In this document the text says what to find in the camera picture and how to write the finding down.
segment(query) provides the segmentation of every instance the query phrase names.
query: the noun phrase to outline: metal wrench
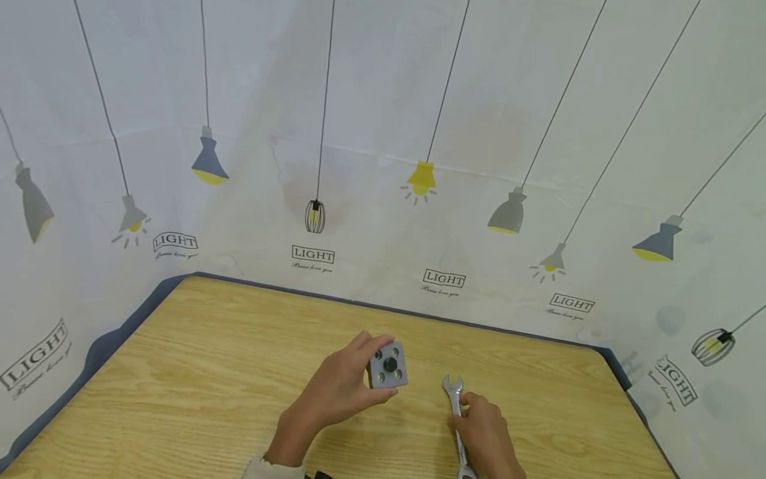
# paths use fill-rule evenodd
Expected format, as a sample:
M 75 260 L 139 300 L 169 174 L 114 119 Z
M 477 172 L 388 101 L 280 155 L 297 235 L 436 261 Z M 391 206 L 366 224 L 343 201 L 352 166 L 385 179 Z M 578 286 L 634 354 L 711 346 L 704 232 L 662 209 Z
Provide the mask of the metal wrench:
M 441 381 L 441 387 L 447 392 L 450 397 L 450 404 L 452 405 L 452 414 L 461 415 L 460 410 L 460 391 L 463 390 L 463 378 L 458 376 L 457 382 L 450 382 L 450 375 L 444 376 Z M 460 456 L 460 468 L 457 470 L 457 479 L 479 479 L 476 472 L 471 466 L 468 465 L 468 457 L 466 455 L 466 447 L 463 445 L 463 439 L 460 438 L 460 433 L 455 431 L 457 437 L 457 453 Z

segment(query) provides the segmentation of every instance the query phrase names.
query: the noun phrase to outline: hand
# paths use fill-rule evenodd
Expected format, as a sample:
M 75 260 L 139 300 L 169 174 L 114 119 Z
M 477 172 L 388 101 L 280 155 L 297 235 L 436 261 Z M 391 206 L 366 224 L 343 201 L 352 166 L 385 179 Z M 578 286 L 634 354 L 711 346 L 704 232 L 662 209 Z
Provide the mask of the hand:
M 370 358 L 393 341 L 393 336 L 373 338 L 363 331 L 345 348 L 327 356 L 298 399 L 280 416 L 264 459 L 298 467 L 322 429 L 396 395 L 396 388 L 369 389 L 363 382 Z
M 473 392 L 461 394 L 460 404 L 468 409 L 450 416 L 450 425 L 460 433 L 472 464 L 489 479 L 526 479 L 500 408 Z

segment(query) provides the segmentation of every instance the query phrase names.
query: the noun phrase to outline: lamp cord line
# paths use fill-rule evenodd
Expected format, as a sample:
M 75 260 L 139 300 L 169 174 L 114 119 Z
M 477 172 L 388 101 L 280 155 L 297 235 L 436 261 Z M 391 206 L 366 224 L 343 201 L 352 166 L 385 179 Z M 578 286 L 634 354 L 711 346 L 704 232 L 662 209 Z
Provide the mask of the lamp cord line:
M 727 161 L 729 161 L 729 159 L 732 156 L 734 156 L 734 154 L 737 152 L 737 150 L 742 145 L 742 143 L 744 143 L 745 140 L 748 138 L 748 136 L 750 136 L 750 133 L 753 133 L 753 131 L 756 128 L 758 128 L 758 125 L 761 124 L 761 121 L 763 121 L 764 118 L 766 118 L 766 112 L 764 112 L 764 114 L 761 115 L 761 118 L 759 118 L 758 121 L 755 122 L 755 125 L 753 125 L 753 127 L 745 134 L 745 136 L 743 136 L 742 139 L 739 140 L 739 143 L 737 143 L 737 146 L 735 146 L 734 149 L 732 150 L 732 152 L 729 153 L 728 156 L 726 156 L 726 158 L 723 160 L 721 165 L 717 169 L 715 169 L 713 174 L 710 175 L 710 178 L 708 178 L 708 181 L 706 181 L 705 184 L 702 185 L 702 188 L 700 188 L 699 191 L 697 192 L 697 194 L 694 195 L 694 198 L 692 198 L 692 201 L 690 201 L 689 204 L 686 205 L 686 208 L 683 209 L 683 211 L 681 212 L 681 214 L 679 216 L 683 216 L 684 213 L 686 213 L 686 210 L 689 209 L 689 206 L 692 205 L 692 203 L 697 199 L 697 197 L 700 195 L 700 193 L 702 193 L 702 191 L 707 187 L 707 185 L 713 180 L 713 178 L 715 178 L 715 176 L 718 175 L 719 171 L 721 171 L 721 169 L 724 167 L 724 165 L 727 163 Z
M 90 43 L 88 43 L 88 36 L 85 33 L 85 24 L 83 23 L 83 16 L 80 14 L 80 6 L 77 4 L 77 0 L 73 0 L 74 9 L 77 11 L 77 20 L 80 21 L 80 29 L 83 31 L 83 39 L 85 40 L 85 48 L 88 50 L 88 58 L 90 59 L 90 66 L 93 67 L 93 75 L 96 77 L 96 85 L 98 86 L 98 93 L 101 96 L 101 104 L 103 105 L 103 114 L 106 117 L 106 125 L 109 127 L 109 133 L 114 140 L 114 149 L 117 151 L 117 160 L 119 161 L 119 170 L 123 175 L 123 184 L 125 185 L 125 194 L 130 195 L 128 190 L 128 180 L 125 178 L 125 167 L 123 166 L 123 156 L 119 152 L 119 144 L 117 143 L 117 137 L 114 135 L 114 129 L 112 128 L 112 122 L 109 119 L 109 111 L 106 109 L 106 100 L 103 97 L 103 90 L 101 88 L 101 80 L 98 77 L 98 71 L 96 71 L 96 62 L 93 61 L 93 52 L 90 51 Z
M 450 73 L 447 74 L 447 84 L 444 85 L 444 94 L 441 96 L 441 105 L 439 106 L 439 114 L 436 115 L 436 125 L 434 125 L 434 134 L 431 135 L 431 143 L 428 146 L 428 154 L 426 155 L 426 163 L 430 162 L 430 152 L 434 148 L 434 140 L 436 139 L 436 132 L 439 129 L 439 119 L 441 119 L 441 110 L 444 108 L 444 100 L 447 98 L 447 88 L 450 87 L 450 78 L 452 77 L 452 69 L 455 67 L 455 59 L 457 58 L 457 48 L 460 46 L 460 37 L 463 36 L 463 27 L 466 26 L 466 17 L 468 16 L 468 7 L 471 5 L 471 0 L 466 2 L 466 11 L 463 13 L 463 23 L 460 24 L 460 33 L 457 34 L 457 43 L 455 44 L 455 53 L 452 54 L 452 63 L 450 64 Z
M 561 93 L 561 98 L 558 99 L 558 104 L 556 105 L 556 109 L 553 110 L 553 116 L 551 116 L 551 121 L 548 122 L 548 127 L 545 128 L 545 133 L 542 134 L 542 139 L 540 140 L 540 144 L 537 146 L 537 151 L 535 152 L 535 156 L 532 158 L 532 163 L 529 165 L 527 174 L 524 177 L 522 188 L 524 188 L 524 185 L 526 185 L 526 180 L 529 179 L 529 173 L 532 172 L 532 167 L 535 165 L 535 161 L 537 160 L 537 155 L 540 154 L 540 150 L 542 149 L 542 144 L 545 143 L 545 138 L 548 137 L 548 131 L 551 129 L 553 120 L 555 120 L 556 118 L 556 113 L 558 113 L 558 108 L 561 106 L 561 102 L 564 101 L 564 97 L 566 96 L 567 90 L 569 89 L 569 84 L 572 82 L 572 78 L 575 77 L 575 72 L 577 71 L 577 67 L 580 65 L 580 60 L 582 60 L 582 56 L 585 53 L 585 50 L 588 48 L 588 43 L 591 41 L 593 32 L 596 29 L 596 24 L 598 23 L 598 19 L 601 18 L 601 12 L 604 11 L 604 7 L 606 5 L 607 5 L 607 0 L 604 0 L 604 3 L 601 4 L 601 9 L 598 11 L 598 15 L 596 15 L 596 21 L 593 22 L 593 26 L 591 27 L 591 32 L 588 33 L 588 38 L 585 39 L 585 44 L 582 46 L 582 51 L 580 52 L 580 56 L 577 59 L 577 63 L 574 64 L 574 69 L 572 69 L 572 73 L 571 75 L 569 75 L 569 80 L 567 80 L 567 85 L 564 87 L 564 91 Z
M 683 28 L 681 28 L 681 32 L 678 34 L 678 38 L 676 38 L 676 41 L 673 43 L 673 46 L 670 48 L 668 55 L 665 57 L 665 61 L 663 62 L 663 65 L 660 67 L 660 71 L 657 72 L 657 75 L 654 77 L 654 80 L 652 80 L 652 84 L 649 86 L 649 90 L 647 90 L 647 94 L 643 96 L 643 100 L 641 100 L 641 103 L 638 105 L 638 110 L 636 110 L 636 113 L 633 114 L 633 118 L 630 120 L 630 123 L 627 124 L 625 133 L 623 133 L 622 137 L 620 138 L 620 141 L 617 142 L 617 146 L 614 148 L 614 151 L 609 157 L 609 161 L 607 161 L 607 165 L 604 167 L 603 170 L 601 170 L 601 174 L 598 176 L 596 183 L 593 185 L 593 188 L 591 189 L 591 193 L 588 195 L 588 197 L 585 199 L 585 202 L 582 204 L 582 208 L 580 208 L 580 212 L 577 214 L 577 218 L 574 219 L 574 223 L 572 223 L 572 227 L 569 228 L 569 233 L 567 233 L 567 238 L 564 240 L 564 243 L 567 242 L 567 240 L 569 239 L 569 236 L 574 231 L 575 225 L 580 219 L 582 212 L 585 210 L 585 206 L 591 200 L 591 197 L 593 196 L 593 192 L 596 191 L 596 187 L 598 186 L 598 183 L 604 177 L 604 173 L 607 172 L 609 165 L 612 164 L 612 160 L 617 155 L 617 151 L 619 151 L 620 147 L 622 146 L 622 143 L 625 140 L 625 137 L 627 136 L 628 132 L 630 131 L 630 128 L 633 127 L 633 123 L 635 123 L 636 118 L 638 117 L 638 113 L 640 113 L 641 109 L 643 108 L 643 105 L 647 102 L 647 98 L 649 98 L 649 95 L 652 93 L 652 89 L 654 88 L 654 85 L 656 85 L 657 80 L 660 78 L 660 75 L 663 73 L 663 70 L 665 70 L 665 66 L 668 64 L 670 57 L 673 55 L 673 52 L 678 46 L 678 43 L 681 41 L 681 37 L 683 36 L 683 33 L 686 31 L 686 27 L 688 27 L 689 23 L 692 21 L 692 17 L 694 16 L 694 13 L 697 11 L 697 7 L 699 7 L 699 3 L 701 1 L 702 0 L 697 0 L 697 3 L 694 5 L 694 8 L 692 9 L 692 13 L 689 14 L 689 17 L 686 19 L 686 23 L 683 24 Z
M 759 314 L 761 311 L 763 311 L 763 310 L 766 310 L 766 304 L 764 304 L 763 306 L 759 307 L 757 311 L 755 311 L 753 314 L 751 314 L 750 316 L 748 316 L 748 319 L 746 319 L 746 320 L 742 321 L 742 322 L 739 324 L 739 326 L 737 326 L 736 328 L 734 328 L 734 329 L 732 330 L 732 334 L 736 333 L 736 332 L 737 332 L 737 330 L 739 330 L 741 327 L 743 327 L 745 324 L 747 324 L 749 320 L 751 320 L 751 319 L 753 319 L 754 317 L 756 317 L 756 316 L 757 316 L 757 315 L 758 315 L 758 314 Z
M 319 201 L 319 180 L 322 178 L 322 150 L 325 144 L 325 118 L 327 117 L 327 90 L 330 85 L 330 58 L 332 56 L 332 26 L 335 23 L 335 0 L 330 11 L 330 42 L 327 48 L 327 74 L 325 75 L 325 106 L 322 109 L 322 136 L 319 138 L 319 168 L 316 171 L 316 201 Z
M 208 42 L 205 37 L 205 0 L 199 0 L 199 10 L 202 13 L 202 58 L 205 63 L 205 115 L 208 119 L 206 123 L 210 127 L 210 99 L 208 96 Z
M 11 135 L 11 127 L 8 126 L 8 121 L 5 119 L 5 114 L 2 112 L 1 107 L 0 107 L 0 117 L 2 118 L 2 122 L 5 125 L 5 131 L 8 132 L 8 139 L 11 140 L 11 148 L 13 149 L 13 154 L 16 155 L 18 164 L 23 165 L 24 162 L 21 161 L 21 157 L 18 155 L 18 150 L 16 149 L 16 143 L 13 141 L 13 135 Z

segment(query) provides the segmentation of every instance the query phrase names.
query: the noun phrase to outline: left hand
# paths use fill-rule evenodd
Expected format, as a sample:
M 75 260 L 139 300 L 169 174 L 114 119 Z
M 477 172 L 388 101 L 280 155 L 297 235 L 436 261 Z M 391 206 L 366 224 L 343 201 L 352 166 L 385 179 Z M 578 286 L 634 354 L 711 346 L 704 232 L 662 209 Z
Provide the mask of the left hand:
M 327 356 L 298 399 L 280 416 L 264 458 L 271 464 L 300 466 L 319 431 L 396 395 L 396 388 L 370 389 L 363 382 L 370 358 L 393 341 L 387 334 L 372 337 L 362 331 L 346 347 Z

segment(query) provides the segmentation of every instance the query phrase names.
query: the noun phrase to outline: wrench handle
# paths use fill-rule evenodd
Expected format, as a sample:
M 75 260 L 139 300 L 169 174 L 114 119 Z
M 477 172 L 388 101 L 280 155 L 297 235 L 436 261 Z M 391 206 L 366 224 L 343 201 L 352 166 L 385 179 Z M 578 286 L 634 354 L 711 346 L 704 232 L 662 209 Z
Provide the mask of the wrench handle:
M 460 409 L 460 391 L 450 392 L 450 404 L 452 405 L 452 414 L 457 416 L 463 414 L 463 411 Z M 463 444 L 463 439 L 460 437 L 458 431 L 455 431 L 455 438 L 457 439 L 457 454 L 460 456 L 460 463 L 462 465 L 468 465 L 466 447 Z

